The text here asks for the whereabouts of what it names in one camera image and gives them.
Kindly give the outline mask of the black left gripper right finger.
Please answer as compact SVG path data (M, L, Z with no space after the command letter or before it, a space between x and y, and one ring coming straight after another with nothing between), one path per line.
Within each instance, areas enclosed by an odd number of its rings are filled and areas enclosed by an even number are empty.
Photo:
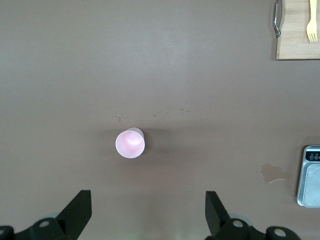
M232 218L215 191L205 193L205 219L210 231L208 240L298 240L292 230L270 226L265 233L240 218Z

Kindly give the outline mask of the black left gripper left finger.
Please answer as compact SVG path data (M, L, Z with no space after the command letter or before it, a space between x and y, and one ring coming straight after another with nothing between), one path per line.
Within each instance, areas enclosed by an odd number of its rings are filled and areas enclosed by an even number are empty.
M90 190L81 190L56 216L38 220L29 228L15 232L9 225L0 227L2 240L76 240L92 216Z

